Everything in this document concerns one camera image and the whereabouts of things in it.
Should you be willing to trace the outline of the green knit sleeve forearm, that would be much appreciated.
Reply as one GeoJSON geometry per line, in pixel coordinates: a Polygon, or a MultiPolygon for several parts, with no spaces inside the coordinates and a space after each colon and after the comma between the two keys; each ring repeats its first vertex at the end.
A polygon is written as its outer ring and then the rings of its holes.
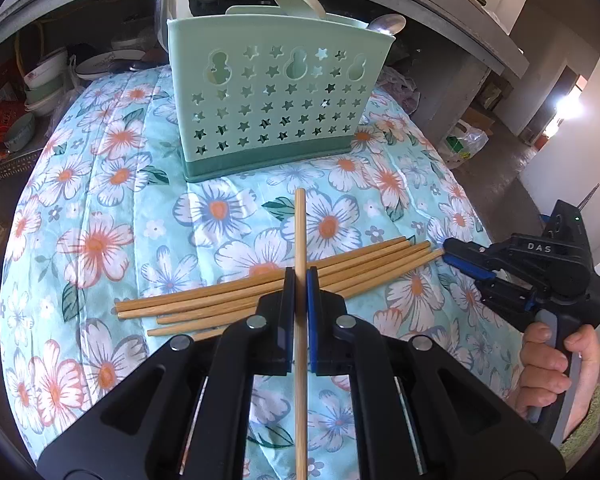
{"type": "Polygon", "coordinates": [[[597,384],[582,422],[562,441],[559,452],[570,470],[594,442],[600,426],[600,384],[597,384]]]}

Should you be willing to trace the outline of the person's right hand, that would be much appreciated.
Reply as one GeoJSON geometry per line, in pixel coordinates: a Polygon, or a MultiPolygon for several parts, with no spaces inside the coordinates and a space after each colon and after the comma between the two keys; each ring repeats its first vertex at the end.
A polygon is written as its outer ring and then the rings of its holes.
{"type": "MultiPolygon", "coordinates": [[[[545,408],[553,404],[572,386],[567,376],[567,357],[547,344],[550,336],[550,328],[542,322],[529,325],[522,336],[522,372],[517,388],[508,398],[509,406],[521,417],[527,417],[529,408],[545,408]]],[[[578,354],[581,357],[581,369],[564,438],[588,414],[600,377],[600,340],[591,325],[582,325],[565,339],[565,348],[573,356],[578,354]]]]}

